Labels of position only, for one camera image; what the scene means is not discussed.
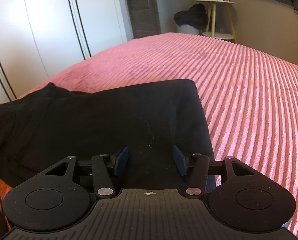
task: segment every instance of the wooden door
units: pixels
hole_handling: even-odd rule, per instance
[[[134,38],[161,34],[156,0],[127,0]]]

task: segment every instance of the black t-shirt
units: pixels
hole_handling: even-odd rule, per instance
[[[129,146],[125,188],[178,188],[172,156],[200,152],[214,159],[195,83],[173,80],[93,94],[50,83],[0,105],[0,178],[17,186],[69,155],[90,160]],[[214,177],[208,188],[214,188]]]

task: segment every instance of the beige wall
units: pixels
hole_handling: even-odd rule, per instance
[[[157,0],[162,33],[176,31],[173,16],[195,0]],[[275,0],[232,0],[238,43],[298,65],[298,13]],[[227,25],[225,10],[217,10],[217,25]]]
[[[276,0],[233,1],[238,43],[298,65],[298,12]]]

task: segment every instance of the black plastic device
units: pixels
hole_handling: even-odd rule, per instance
[[[177,146],[172,154],[181,175],[189,176],[182,190],[117,192],[128,147],[91,161],[68,156],[5,197],[13,228],[2,239],[297,239],[286,228],[296,209],[288,190],[233,157],[210,161]],[[210,193],[208,175],[221,175]],[[92,190],[83,187],[86,177]]]

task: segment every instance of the bed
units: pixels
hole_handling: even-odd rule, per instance
[[[48,82],[97,92],[184,78],[196,83],[216,160],[233,155],[288,189],[297,202],[289,230],[298,236],[297,65],[227,41],[167,33],[100,52],[28,93]],[[1,197],[10,190],[0,180]]]

